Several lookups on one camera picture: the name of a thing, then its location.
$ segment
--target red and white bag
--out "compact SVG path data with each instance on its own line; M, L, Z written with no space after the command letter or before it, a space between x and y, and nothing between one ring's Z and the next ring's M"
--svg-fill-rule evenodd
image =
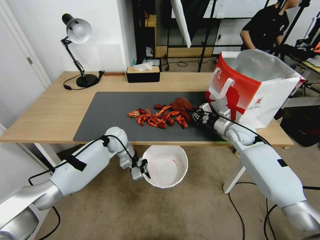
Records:
M231 120L264 128L300 80L300 74L263 51L222 52L205 97L217 113L227 107Z

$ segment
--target black cable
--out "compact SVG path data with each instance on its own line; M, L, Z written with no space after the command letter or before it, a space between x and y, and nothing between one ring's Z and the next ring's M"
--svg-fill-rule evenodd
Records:
M102 77L103 74L104 74L104 71L99 71L98 82L100 82L100 79L101 79L101 77ZM65 80L65 81L63 82L63 87L64 87L65 89L67 89L67 90L82 90L82 89L89 88L89 87L72 88L72 87L70 87L70 86L68 86L68 85L65 84L66 82L68 82L68 81L70 81L71 79L74 79L74 78L76 78L76 77L79 77L80 75L81 75L81 74Z
M215 60L215 58L210 58L206 62L202 62L202 63L208 63L209 61L213 61L213 60ZM186 64L187 62L197 62L199 64L199 59L198 59L198 61L192 60L192 61L179 61L179 62L171 62L171 63L176 63L179 67L186 67L186 66L188 66L188 64Z
M267 212L266 217L264 218L264 222L263 222L263 232L264 232L264 236L266 238L266 240L269 240L268 236L267 236L267 230L266 230L266 226L267 226L267 219L269 219L269 215L272 212L272 210L277 206L277 204L273 205L270 210Z
M65 80L65 81L63 82L63 86L66 86L66 85L65 85L66 82L68 82L68 81L70 81L71 79L74 79L74 78L76 78L76 77L79 77L80 75L81 75L81 74ZM86 89L86 88L71 88L71 87L70 87L70 90L82 90L82 89Z
M149 18L150 18L150 14L148 15L147 27L148 27L148 24L149 24Z
M269 211L269 209L268 209L268 198L266 198L266 207L267 207L267 212L268 212L268 211ZM270 227L270 229L271 229L273 239L274 239L274 240L277 240L276 234L275 234L274 231L273 231L273 227L272 227L272 225L271 225L271 222L270 222L269 217L268 217L268 224L269 224L269 227Z
M57 228L60 225L60 222L61 222L60 214L59 214L58 210L54 206L52 207L52 209L54 210L54 212L56 213L56 215L58 217L58 223L57 223L56 227L51 232L49 232L47 235L43 236L42 238L39 238L38 240L44 240L47 237L49 237L52 233L54 233L57 230Z
M253 184L253 185L256 185L255 183L252 183L252 182L237 182L236 184L241 184L241 183L248 183L248 184ZM236 210L239 218L240 218L240 221L241 221L241 225L242 225L242 240L245 239L245 235L246 235L246 230L245 230L245 227L244 227L244 222L243 222L243 219L239 213L239 211L237 210L236 206L234 205L233 201L231 200L231 197L230 197L230 192L228 193L228 196L229 196L229 200L234 208L234 210Z
M127 150L127 148L124 146L124 144L122 143L122 141L121 141L118 137L116 137L116 136L114 136L114 135L104 135L104 136L105 136L105 137L114 137L115 139L117 139L117 140L120 142L120 144L123 146L124 150L125 150L125 151L127 152L127 154L129 155L129 157L133 160L133 157L131 156L131 154L129 153L129 151ZM80 153L82 153L85 149L87 149L91 144L95 143L95 142L98 141L98 140L101 140L101 138L98 138L98 139L96 139L96 140L93 140L93 141L90 142L87 146L85 146L83 149L81 149L78 153L76 153L74 156L75 156L75 157L78 156L78 155L79 155ZM54 169L57 169L58 167L61 167L61 166L65 165L66 163L68 163L68 162L61 163L61 164L59 164L58 166L55 166L55 167L50 168L50 169L48 169L48 170L46 170L46 171L44 171L44 172L41 172L41 173L38 173L38 174L36 174L36 175L31 176L31 177L28 179L29 184L30 184L31 186L33 186L33 183L31 182L31 179L32 179L32 178L35 178L35 177L41 176L41 175L43 175L43 174L45 174L45 173L51 172L51 171L53 171ZM54 206L52 206L52 209L54 210L54 212L56 213L56 215L57 215L57 217L58 217L58 223L57 223L57 225L55 226L55 228L54 228L53 230L51 230L47 235L39 238L38 240L44 240L44 239L46 239L47 237L49 237L52 233L54 233L54 232L58 229L58 227L59 227L59 225L60 225L60 222L61 222L60 214L59 214L58 210L57 210Z
M302 186L303 189L308 189L308 190L318 190L320 191L320 187L313 187L313 186Z
M250 128L247 128L247 127L241 125L240 123L237 123L237 122L235 122L235 121L233 121L233 120L231 120L231 119L229 119L229 118L226 118L225 116L222 116L222 115L220 115L220 114L217 114L217 115L220 116L220 117L222 117L223 119L226 119L226 120L228 120L228 121L230 121L230 122L232 122L232 123L234 123L234 124L237 124L237 125L245 128L245 129L247 129L248 131L252 132L253 134L257 135L259 138L261 138L261 140L264 141L265 144L268 144L269 146L271 146L271 144L270 144L264 137L262 137L260 134L256 133L255 131L252 131Z
M131 158L131 160L133 160L133 157L131 156L131 154L129 153L129 151L127 150L127 148L126 148L126 146L121 142L121 140L118 138L118 137L116 137L116 136L114 136L114 135L106 135L106 137L114 137L115 139L117 139L119 142L120 142L120 144L123 146L123 149L127 152L127 154L129 155L129 157Z

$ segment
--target logo on bag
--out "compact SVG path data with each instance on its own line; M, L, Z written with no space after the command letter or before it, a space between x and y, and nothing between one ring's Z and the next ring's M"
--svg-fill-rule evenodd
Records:
M254 105L260 105L262 102L263 97L259 97L256 102L254 103Z

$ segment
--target door hinge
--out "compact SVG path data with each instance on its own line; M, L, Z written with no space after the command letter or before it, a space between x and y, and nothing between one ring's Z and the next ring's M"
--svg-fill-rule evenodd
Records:
M31 60L30 57L27 57L28 62L30 63L30 65L33 63L33 61Z

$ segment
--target black lamp base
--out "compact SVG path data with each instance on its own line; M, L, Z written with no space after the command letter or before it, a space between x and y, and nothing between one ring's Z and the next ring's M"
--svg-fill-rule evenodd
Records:
M86 74L85 77L77 78L77 85L79 87L91 87L99 82L98 77L93 74Z

